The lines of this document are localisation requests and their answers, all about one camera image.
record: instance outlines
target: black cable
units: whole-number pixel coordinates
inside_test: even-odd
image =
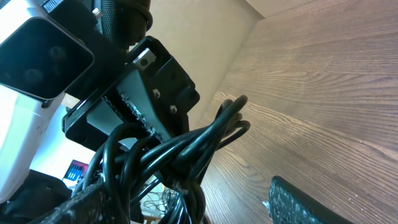
[[[161,223],[200,223],[206,207],[200,183],[214,153],[250,128],[249,122],[241,121],[242,114],[239,113],[246,102],[245,96],[234,102],[226,100],[209,126],[184,133],[155,147],[150,144],[150,138],[145,138],[142,134],[145,131],[140,125],[121,124],[109,135],[103,149],[98,149],[89,165],[89,172],[82,181],[87,183],[87,187],[95,179],[95,167],[98,168],[100,164],[103,150],[104,185],[107,197],[113,205],[111,209],[116,223],[128,223],[130,209],[136,207],[140,199],[159,182],[178,192],[172,204],[167,204],[166,211],[163,211],[165,215]],[[115,159],[118,141],[128,136],[136,136],[139,140],[127,154]],[[122,162],[122,171],[116,173],[115,164]],[[142,189],[144,183],[154,174],[158,179]],[[149,204],[157,207],[154,201],[144,205]]]
[[[138,203],[145,195],[147,195],[153,188],[155,188],[160,183],[159,179],[152,181],[142,192],[135,196],[130,203],[135,205]]]
[[[83,190],[85,190],[90,184],[92,184],[93,177],[95,171],[98,170],[98,165],[100,164],[102,160],[102,156],[104,154],[104,147],[105,147],[105,142],[99,147],[99,149],[95,152],[93,158],[90,161],[90,164],[88,165],[87,172],[86,172],[86,177],[89,178],[84,178],[83,181]]]
[[[122,203],[118,194],[118,185],[116,184],[116,174],[114,171],[114,158],[118,142],[121,140],[126,131],[136,131],[141,128],[137,127],[136,123],[124,123],[116,127],[109,135],[104,147],[104,161],[103,161],[103,180],[109,198],[113,204],[113,211],[115,214],[116,223],[129,223],[130,217],[124,212]]]
[[[123,170],[120,178],[121,185],[121,203],[124,206],[124,212],[127,217],[130,217],[130,190],[133,177],[136,177],[139,159],[141,158],[142,149],[150,141],[150,138],[143,138],[138,140],[130,149],[127,159],[124,161]]]

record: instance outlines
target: wood grain surface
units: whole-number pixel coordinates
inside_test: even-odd
[[[257,23],[211,105],[245,94],[251,130],[202,187],[212,223],[270,223],[280,175],[355,223],[398,223],[398,1],[317,0]]]

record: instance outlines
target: white wall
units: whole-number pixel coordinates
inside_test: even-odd
[[[152,0],[159,39],[195,82],[201,99],[189,112],[193,129],[235,55],[262,17],[245,0]]]
[[[65,137],[61,120],[66,113],[64,106],[55,112],[30,164],[31,169],[61,180],[72,160],[89,164],[95,153]]]

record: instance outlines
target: wooden tabletop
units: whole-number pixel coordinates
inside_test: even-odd
[[[250,131],[202,187],[212,223],[270,223],[280,175],[355,223],[398,223],[398,1],[317,0],[257,23],[201,120],[245,94]]]

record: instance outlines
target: cable bundle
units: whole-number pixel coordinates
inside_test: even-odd
[[[250,123],[242,121],[242,114],[239,113],[247,100],[246,96],[240,96],[234,102],[224,101],[209,126],[169,139],[150,150],[146,148],[153,146],[155,139],[143,134],[146,132],[141,124],[120,124],[95,153],[86,177],[74,194],[95,181],[95,172],[100,169],[103,159],[102,176],[107,197],[112,203],[115,223],[129,223],[130,209],[159,182],[178,192],[172,209],[160,223],[200,223],[206,207],[200,183],[215,151],[250,128]],[[118,142],[124,138],[138,138],[138,141],[129,152],[116,157]],[[117,172],[116,166],[120,163],[123,163],[123,168]],[[158,179],[142,190],[145,181],[154,174]]]

